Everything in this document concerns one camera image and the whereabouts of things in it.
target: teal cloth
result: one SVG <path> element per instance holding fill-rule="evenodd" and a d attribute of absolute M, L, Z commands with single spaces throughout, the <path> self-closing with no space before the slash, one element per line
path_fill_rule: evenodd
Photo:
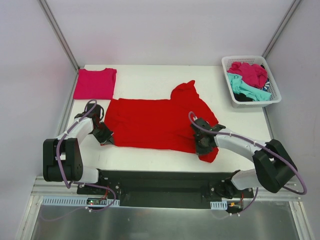
<path fill-rule="evenodd" d="M 232 91 L 235 94 L 244 94 L 253 101 L 269 101 L 271 93 L 261 89 L 249 86 L 242 80 L 242 76 L 228 72 L 228 78 Z"/>

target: white plastic basket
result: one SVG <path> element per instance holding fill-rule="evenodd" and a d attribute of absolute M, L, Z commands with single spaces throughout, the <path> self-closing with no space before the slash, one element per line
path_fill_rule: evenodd
<path fill-rule="evenodd" d="M 234 62 L 241 62 L 241 63 L 248 63 L 250 65 L 252 64 L 263 64 L 265 70 L 268 73 L 268 78 L 270 81 L 270 87 L 267 90 L 269 93 L 271 93 L 271 97 L 269 101 L 237 101 L 235 99 L 234 93 L 232 91 L 230 81 L 228 78 L 227 71 L 231 67 L 232 63 Z M 228 85 L 230 96 L 231 96 L 231 103 L 234 108 L 262 108 L 265 106 L 268 106 L 269 104 L 279 103 L 281 101 L 281 95 L 278 89 L 278 86 L 276 84 L 276 81 L 274 77 L 272 76 L 272 73 L 270 71 L 270 68 L 266 62 L 266 60 L 262 56 L 225 56 L 222 58 L 222 67 L 225 75 L 226 84 Z"/>

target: tabletop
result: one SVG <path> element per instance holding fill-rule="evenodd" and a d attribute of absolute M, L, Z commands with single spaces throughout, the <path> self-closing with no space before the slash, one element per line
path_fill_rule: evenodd
<path fill-rule="evenodd" d="M 86 65 L 90 71 L 117 69 L 115 99 L 169 99 L 171 91 L 181 83 L 195 80 L 200 98 L 206 102 L 219 123 L 233 132 L 269 141 L 270 134 L 262 108 L 233 108 L 221 66 L 173 65 Z M 74 100 L 68 126 L 82 113 L 88 100 Z M 98 100 L 105 110 L 110 100 Z M 220 149 L 212 163 L 199 160 L 196 154 L 174 150 L 100 146 L 93 135 L 80 145 L 83 164 L 102 170 L 169 171 L 169 172 L 233 172 L 254 167 L 248 159 Z"/>

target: magenta fabric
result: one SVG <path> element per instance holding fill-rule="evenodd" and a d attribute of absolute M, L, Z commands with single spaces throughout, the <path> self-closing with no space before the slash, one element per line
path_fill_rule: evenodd
<path fill-rule="evenodd" d="M 262 89 L 268 79 L 267 71 L 258 64 L 241 63 L 235 61 L 227 71 L 242 76 L 242 80 L 251 87 Z"/>
<path fill-rule="evenodd" d="M 105 68 L 102 71 L 79 70 L 73 99 L 111 100 L 116 85 L 117 70 Z"/>

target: white wall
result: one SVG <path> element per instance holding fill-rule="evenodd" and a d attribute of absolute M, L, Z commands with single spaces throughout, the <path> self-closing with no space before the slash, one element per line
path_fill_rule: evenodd
<path fill-rule="evenodd" d="M 320 236 L 320 1 L 305 0 L 267 59 L 282 101 L 267 108 L 274 136 L 305 179 L 303 198 Z"/>
<path fill-rule="evenodd" d="M 0 1 L 0 239 L 19 229 L 75 71 L 36 0 Z"/>
<path fill-rule="evenodd" d="M 261 55 L 293 0 L 48 0 L 80 66 Z"/>

